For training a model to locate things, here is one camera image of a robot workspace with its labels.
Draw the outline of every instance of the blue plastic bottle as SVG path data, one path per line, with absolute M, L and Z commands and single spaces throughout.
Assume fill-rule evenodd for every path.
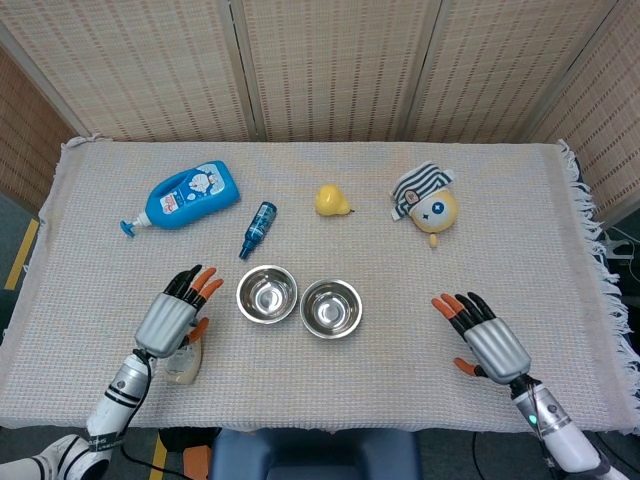
M 240 258 L 245 260 L 249 254 L 253 252 L 253 249 L 258 246 L 269 231 L 269 227 L 271 227 L 273 220 L 276 218 L 277 212 L 278 209 L 273 203 L 262 202 L 255 217 L 253 217 L 251 225 L 249 225 L 249 228 L 247 228 L 244 234 L 244 243 L 240 251 Z
M 167 178 L 151 191 L 147 206 L 131 223 L 120 222 L 133 237 L 134 227 L 155 225 L 176 229 L 209 213 L 226 208 L 240 198 L 238 187 L 224 162 L 215 160 Z

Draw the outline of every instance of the stuffed toy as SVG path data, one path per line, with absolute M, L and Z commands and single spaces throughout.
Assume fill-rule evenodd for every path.
M 435 248 L 436 233 L 453 225 L 458 216 L 458 202 L 447 188 L 453 178 L 451 170 L 442 171 L 431 162 L 405 173 L 391 192 L 396 203 L 391 216 L 394 220 L 410 216 L 420 230 L 429 234 L 429 245 Z

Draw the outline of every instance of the woven wall panel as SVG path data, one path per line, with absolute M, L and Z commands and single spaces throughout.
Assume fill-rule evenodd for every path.
M 89 131 L 248 138 L 214 1 L 2 0 L 0 14 Z
M 599 218 L 640 204 L 640 0 L 609 26 L 532 139 L 559 137 L 580 159 Z
M 269 140 L 394 139 L 428 2 L 243 3 Z
M 0 189 L 37 211 L 73 131 L 0 49 Z
M 452 0 L 430 47 L 434 61 L 408 138 L 510 140 L 610 3 Z

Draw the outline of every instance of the black and white striped fabric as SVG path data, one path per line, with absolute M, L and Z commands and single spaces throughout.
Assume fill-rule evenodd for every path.
M 405 173 L 391 192 L 391 197 L 396 202 L 391 216 L 394 220 L 407 216 L 411 208 L 420 200 L 451 182 L 453 182 L 451 172 L 443 172 L 431 162 L 425 162 L 418 168 Z

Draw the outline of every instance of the tablecloth fringe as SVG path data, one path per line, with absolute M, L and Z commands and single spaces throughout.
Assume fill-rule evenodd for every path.
M 584 229 L 584 240 L 587 248 L 591 252 L 590 263 L 598 274 L 599 286 L 604 293 L 606 301 L 606 311 L 613 324 L 613 335 L 629 395 L 631 395 L 637 415 L 636 428 L 633 433 L 640 434 L 640 356 L 633 350 L 625 335 L 631 332 L 629 328 L 628 309 L 620 300 L 620 289 L 615 285 L 620 276 L 612 274 L 604 262 L 606 258 L 606 247 L 599 241 L 602 235 L 601 223 L 593 220 L 595 204 L 588 185 L 581 182 L 580 167 L 576 161 L 576 155 L 564 140 L 559 140 L 561 153 L 567 161 L 567 170 L 570 172 L 571 195 L 580 213 L 580 221 Z
M 97 141 L 111 142 L 113 141 L 113 139 L 105 137 L 101 133 L 94 133 L 90 137 L 73 137 L 67 143 L 60 144 L 60 148 L 62 149 L 62 151 L 64 151 L 68 148 L 73 148 L 73 147 L 77 147 L 78 145 L 82 145 L 83 143 L 97 142 Z

